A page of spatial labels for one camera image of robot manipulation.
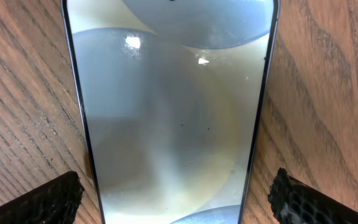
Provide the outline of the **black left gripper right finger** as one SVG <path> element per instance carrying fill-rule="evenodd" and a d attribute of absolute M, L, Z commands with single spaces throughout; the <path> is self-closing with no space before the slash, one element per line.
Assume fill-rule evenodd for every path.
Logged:
<path fill-rule="evenodd" d="M 358 212 L 287 174 L 280 168 L 267 196 L 281 224 L 358 224 Z"/>

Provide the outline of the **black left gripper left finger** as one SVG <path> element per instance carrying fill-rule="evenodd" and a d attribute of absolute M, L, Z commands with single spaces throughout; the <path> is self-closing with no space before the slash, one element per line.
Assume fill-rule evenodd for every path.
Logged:
<path fill-rule="evenodd" d="M 0 206 L 0 224 L 72 224 L 84 187 L 69 171 Z"/>

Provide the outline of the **Samsung Galaxy smartphone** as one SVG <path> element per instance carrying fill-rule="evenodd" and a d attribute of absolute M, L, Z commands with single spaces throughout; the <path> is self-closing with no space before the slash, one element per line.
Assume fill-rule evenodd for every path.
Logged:
<path fill-rule="evenodd" d="M 103 223 L 240 223 L 278 0 L 64 0 Z"/>

